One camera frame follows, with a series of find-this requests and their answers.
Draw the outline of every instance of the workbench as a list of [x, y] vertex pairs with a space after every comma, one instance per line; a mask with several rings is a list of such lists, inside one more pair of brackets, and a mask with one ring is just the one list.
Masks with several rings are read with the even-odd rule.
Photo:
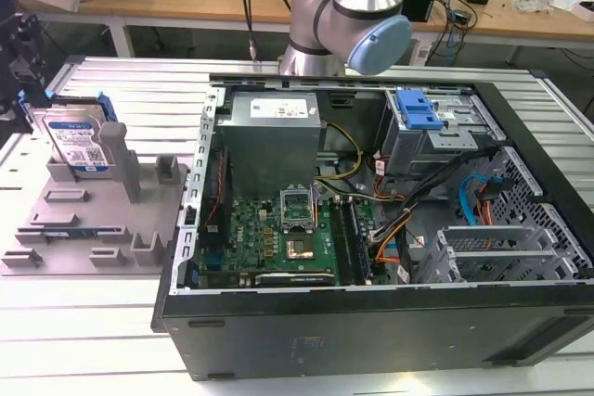
[[[246, 30], [241, 0], [90, 0], [81, 4], [78, 13], [20, 1], [41, 20], [107, 25], [119, 57], [134, 56], [129, 26]], [[555, 9], [551, 14], [520, 13], [511, 0], [490, 0], [486, 6], [473, 7], [480, 17], [466, 42], [594, 48], [594, 25], [569, 12]], [[252, 16], [256, 31], [289, 32], [290, 14], [280, 0], [252, 0]], [[429, 50], [445, 25], [446, 13], [437, 4], [427, 22], [413, 23], [417, 43], [410, 65], [425, 65]]]
[[[96, 58], [67, 63], [49, 89], [66, 96], [103, 91], [126, 123], [140, 162], [176, 154], [192, 162], [210, 73], [275, 73], [274, 62]], [[536, 139], [594, 209], [594, 128], [548, 79], [526, 70], [398, 67], [395, 79], [494, 83]], [[13, 135], [0, 149], [0, 247], [13, 246], [48, 178], [49, 144]], [[528, 368], [430, 371], [195, 383], [166, 334], [150, 320], [159, 277], [0, 277], [2, 394], [143, 396], [375, 394], [517, 395], [594, 393], [594, 334]]]

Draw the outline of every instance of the gray floor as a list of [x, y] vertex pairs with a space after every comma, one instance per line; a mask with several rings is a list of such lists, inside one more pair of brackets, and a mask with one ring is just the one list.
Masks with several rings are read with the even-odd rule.
[[[50, 24], [48, 31], [54, 39], [69, 54], [84, 54], [89, 56], [115, 56], [112, 49], [110, 35], [105, 27], [91, 25], [69, 25], [64, 29], [62, 25]], [[191, 31], [181, 29], [155, 29], [133, 27], [131, 35], [138, 57], [196, 57], [208, 59], [248, 59], [247, 33], [218, 30]], [[259, 32], [256, 40], [260, 48], [262, 60], [276, 59], [285, 50], [288, 35], [285, 33]], [[505, 60], [510, 47], [505, 45], [473, 45], [467, 44], [460, 52], [456, 67], [480, 67], [494, 69], [510, 69]], [[584, 57], [572, 56], [581, 65], [580, 68], [561, 52], [552, 48], [526, 47], [517, 59], [516, 68], [542, 70], [553, 80], [563, 92], [584, 110], [594, 96], [594, 51], [575, 51]], [[55, 50], [52, 53], [52, 64], [59, 68], [61, 54]], [[430, 65], [446, 65], [442, 57], [434, 57]], [[594, 120], [594, 106], [588, 110], [588, 117]]]

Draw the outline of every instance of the blue box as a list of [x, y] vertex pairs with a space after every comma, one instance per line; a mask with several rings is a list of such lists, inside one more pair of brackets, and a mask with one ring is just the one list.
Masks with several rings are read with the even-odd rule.
[[396, 105], [411, 130], [442, 130], [441, 122], [433, 109], [433, 103], [420, 89], [396, 90]]

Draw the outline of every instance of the open computer tower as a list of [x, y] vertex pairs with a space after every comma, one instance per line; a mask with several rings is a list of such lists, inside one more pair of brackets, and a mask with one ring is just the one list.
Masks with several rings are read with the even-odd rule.
[[535, 364], [592, 228], [493, 84], [216, 75], [157, 313], [195, 380]]

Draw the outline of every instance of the ram slot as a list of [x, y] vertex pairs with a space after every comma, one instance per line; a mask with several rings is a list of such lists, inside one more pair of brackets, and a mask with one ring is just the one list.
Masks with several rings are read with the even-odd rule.
[[353, 272], [349, 262], [349, 253], [346, 246], [344, 227], [342, 223], [341, 208], [336, 203], [330, 203], [330, 227], [332, 229], [332, 241], [336, 255], [336, 265], [341, 285], [353, 284]]
[[363, 237], [359, 230], [359, 222], [356, 218], [355, 204], [353, 202], [342, 204], [342, 221], [355, 283], [364, 285], [365, 279], [369, 276], [369, 266], [365, 258]]

